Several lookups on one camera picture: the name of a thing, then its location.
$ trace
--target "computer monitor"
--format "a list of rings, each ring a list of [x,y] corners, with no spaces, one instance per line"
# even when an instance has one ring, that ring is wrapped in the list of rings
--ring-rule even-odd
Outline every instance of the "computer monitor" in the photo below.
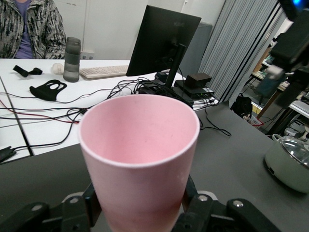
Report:
[[[165,86],[171,88],[200,21],[200,17],[147,5],[126,75],[170,69]]]

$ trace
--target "black face mask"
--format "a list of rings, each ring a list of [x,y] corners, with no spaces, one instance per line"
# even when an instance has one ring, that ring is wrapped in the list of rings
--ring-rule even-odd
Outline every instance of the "black face mask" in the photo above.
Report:
[[[53,85],[58,85],[57,88],[51,88]],[[46,82],[44,85],[41,85],[39,87],[33,87],[30,86],[30,92],[37,98],[54,102],[57,99],[57,94],[65,89],[67,85],[65,83],[62,83],[58,80],[50,80]]]

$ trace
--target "black box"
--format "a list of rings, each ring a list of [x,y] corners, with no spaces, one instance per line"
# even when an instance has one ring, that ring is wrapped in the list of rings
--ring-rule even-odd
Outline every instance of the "black box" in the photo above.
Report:
[[[184,85],[190,88],[203,88],[209,81],[211,81],[211,77],[202,72],[188,75]]]

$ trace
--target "black table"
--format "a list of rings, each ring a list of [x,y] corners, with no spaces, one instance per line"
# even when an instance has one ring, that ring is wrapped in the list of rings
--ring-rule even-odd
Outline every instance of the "black table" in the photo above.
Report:
[[[264,165],[272,140],[231,112],[226,102],[206,111],[232,137],[213,129],[200,132],[191,169],[196,188],[214,193],[224,204],[233,198],[250,201],[283,232],[307,232],[309,196],[282,184]],[[197,114],[204,126],[211,126],[204,110]],[[79,145],[0,165],[0,223],[28,203],[56,206],[89,183]],[[103,214],[92,231],[110,232]]]

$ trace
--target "cup rim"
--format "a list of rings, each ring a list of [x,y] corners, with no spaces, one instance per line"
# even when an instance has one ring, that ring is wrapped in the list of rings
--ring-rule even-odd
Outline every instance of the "cup rim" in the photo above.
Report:
[[[114,97],[114,98],[111,98],[111,99],[107,99],[107,100],[105,100],[103,102],[100,102],[99,104],[95,105],[94,107],[90,108],[87,113],[89,113],[90,111],[94,110],[94,108],[96,106],[99,106],[101,104],[105,104],[108,101],[113,101],[114,99],[123,98],[123,97],[136,97],[138,95],[140,95],[140,94],[124,95],[124,96],[119,96],[119,97]],[[199,131],[200,131],[199,119],[198,119],[198,116],[196,115],[195,111],[192,108],[190,108],[187,104],[185,104],[185,103],[183,103],[183,102],[181,102],[181,101],[179,101],[177,99],[174,99],[174,98],[170,98],[170,97],[166,97],[166,96],[161,96],[161,95],[148,95],[148,94],[144,95],[143,94],[143,97],[147,97],[147,96],[155,96],[155,97],[158,97],[158,98],[165,98],[165,99],[169,99],[170,101],[175,101],[175,102],[177,102],[179,104],[182,104],[184,107],[187,107],[187,109],[189,109],[191,111],[190,113],[193,115],[193,118],[196,121],[197,128],[196,128],[196,131],[195,131],[193,137],[191,138],[191,140],[188,142],[188,144],[184,148],[179,150],[173,156],[170,156],[168,158],[161,159],[161,160],[158,160],[158,161],[154,161],[154,162],[147,162],[147,163],[124,163],[124,162],[118,162],[118,161],[110,160],[110,159],[107,159],[107,158],[104,158],[104,157],[101,157],[101,156],[95,154],[86,145],[86,143],[84,142],[84,140],[82,138],[82,135],[81,135],[81,127],[82,127],[82,124],[83,124],[83,119],[80,121],[79,128],[78,128],[78,139],[79,139],[81,148],[84,149],[93,158],[95,158],[95,159],[97,159],[99,161],[102,161],[102,162],[104,162],[106,164],[109,164],[109,165],[112,165],[112,166],[117,166],[117,167],[134,168],[134,169],[136,169],[136,168],[152,167],[152,166],[160,165],[162,163],[167,163],[167,162],[175,159],[176,157],[180,156],[181,154],[185,153],[187,150],[189,150],[189,148],[191,148],[192,145],[197,141],[197,138],[198,138],[198,135],[199,135]]]

